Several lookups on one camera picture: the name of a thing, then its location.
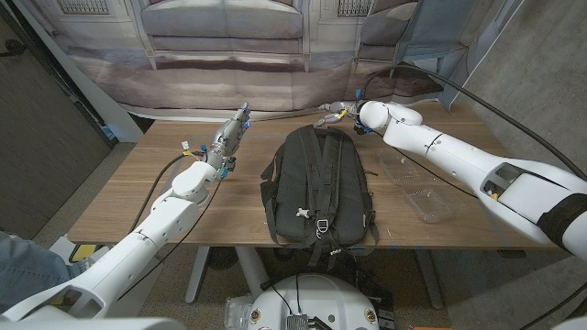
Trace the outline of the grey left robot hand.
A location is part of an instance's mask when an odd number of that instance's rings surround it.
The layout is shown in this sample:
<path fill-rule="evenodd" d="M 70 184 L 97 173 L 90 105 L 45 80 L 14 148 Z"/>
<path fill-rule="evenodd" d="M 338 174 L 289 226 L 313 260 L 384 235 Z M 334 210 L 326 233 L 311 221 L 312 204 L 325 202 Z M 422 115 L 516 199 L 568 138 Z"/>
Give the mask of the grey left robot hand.
<path fill-rule="evenodd" d="M 239 142 L 249 128 L 249 114 L 249 104 L 244 102 L 235 115 L 219 127 L 207 151 L 207 164 L 218 170 L 237 152 Z"/>

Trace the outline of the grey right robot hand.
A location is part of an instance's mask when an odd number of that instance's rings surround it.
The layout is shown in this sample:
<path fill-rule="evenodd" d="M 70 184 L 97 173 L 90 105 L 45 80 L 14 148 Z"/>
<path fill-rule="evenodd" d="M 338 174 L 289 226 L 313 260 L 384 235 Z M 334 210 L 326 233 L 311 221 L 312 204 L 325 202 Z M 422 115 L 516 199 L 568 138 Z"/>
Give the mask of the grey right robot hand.
<path fill-rule="evenodd" d="M 360 106 L 355 102 L 338 101 L 331 104 L 322 104 L 318 110 L 326 111 L 322 119 L 314 122 L 313 127 L 322 127 L 326 124 L 336 124 L 340 122 L 344 117 L 349 117 L 352 120 L 357 120 L 360 113 Z"/>

